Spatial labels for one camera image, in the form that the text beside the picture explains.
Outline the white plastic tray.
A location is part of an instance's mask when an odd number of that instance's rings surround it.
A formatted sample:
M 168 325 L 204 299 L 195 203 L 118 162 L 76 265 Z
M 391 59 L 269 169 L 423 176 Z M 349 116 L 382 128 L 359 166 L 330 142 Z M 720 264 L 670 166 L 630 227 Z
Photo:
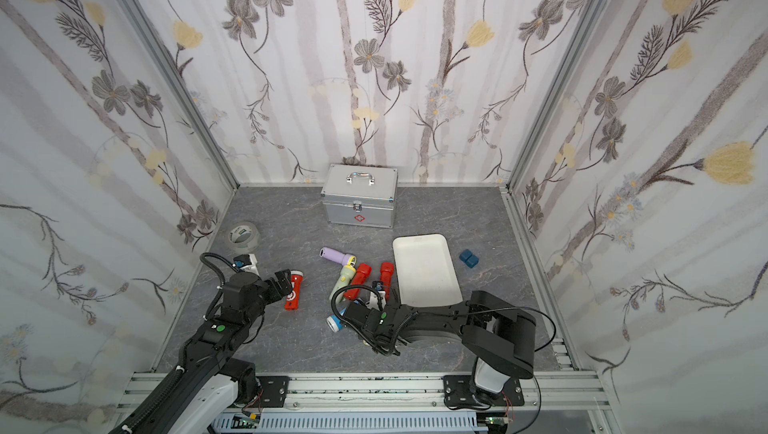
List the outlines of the white plastic tray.
M 463 300 L 449 246 L 442 234 L 398 237 L 392 247 L 403 304 L 437 307 Z

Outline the purple flashlight yellow rim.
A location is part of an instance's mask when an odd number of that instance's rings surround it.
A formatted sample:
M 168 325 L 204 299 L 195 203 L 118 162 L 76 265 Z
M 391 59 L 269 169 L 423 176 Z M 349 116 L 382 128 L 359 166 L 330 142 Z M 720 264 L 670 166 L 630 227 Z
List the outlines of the purple flashlight yellow rim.
M 320 249 L 320 256 L 342 266 L 355 266 L 357 263 L 357 258 L 354 254 L 344 253 L 326 246 Z

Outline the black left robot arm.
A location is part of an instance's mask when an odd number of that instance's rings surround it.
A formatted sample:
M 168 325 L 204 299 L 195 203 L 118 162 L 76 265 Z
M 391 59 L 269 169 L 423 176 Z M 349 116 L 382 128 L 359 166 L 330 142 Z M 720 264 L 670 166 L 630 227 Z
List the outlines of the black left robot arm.
M 179 349 L 176 367 L 114 433 L 204 433 L 231 405 L 262 393 L 254 364 L 235 357 L 266 307 L 293 292 L 292 272 L 266 280 L 239 271 L 219 290 L 222 302 Z

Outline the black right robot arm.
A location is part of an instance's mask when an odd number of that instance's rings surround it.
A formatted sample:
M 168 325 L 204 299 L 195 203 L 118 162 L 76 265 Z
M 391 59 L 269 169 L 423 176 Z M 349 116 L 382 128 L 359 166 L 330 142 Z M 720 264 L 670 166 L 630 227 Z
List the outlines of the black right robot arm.
M 432 339 L 460 343 L 475 355 L 471 386 L 486 395 L 500 394 L 508 381 L 534 377 L 536 318 L 482 290 L 452 305 L 416 307 L 385 303 L 372 292 L 375 305 L 353 301 L 339 309 L 331 301 L 333 315 L 377 354 L 397 356 L 399 345 Z

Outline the short red flashlight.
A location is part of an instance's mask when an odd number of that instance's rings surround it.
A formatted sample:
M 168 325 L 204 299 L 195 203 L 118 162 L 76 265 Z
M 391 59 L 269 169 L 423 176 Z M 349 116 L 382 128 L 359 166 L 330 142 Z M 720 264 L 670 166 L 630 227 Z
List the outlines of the short red flashlight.
M 382 262 L 380 265 L 380 281 L 382 283 L 385 298 L 390 298 L 392 279 L 395 273 L 395 266 L 392 262 Z

